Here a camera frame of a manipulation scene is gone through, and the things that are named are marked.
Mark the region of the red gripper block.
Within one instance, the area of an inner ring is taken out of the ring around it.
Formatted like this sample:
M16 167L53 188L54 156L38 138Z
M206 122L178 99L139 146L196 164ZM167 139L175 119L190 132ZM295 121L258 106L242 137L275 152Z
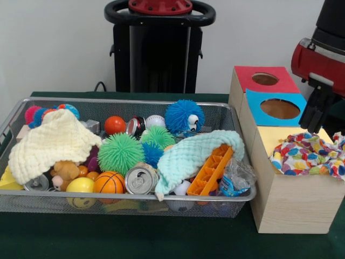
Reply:
M328 84L335 94L344 97L344 54L332 52L315 45L309 38L303 38L292 55L291 70L306 81L314 79ZM324 93L320 86L316 87L300 118L301 128L319 133L335 100L335 94Z

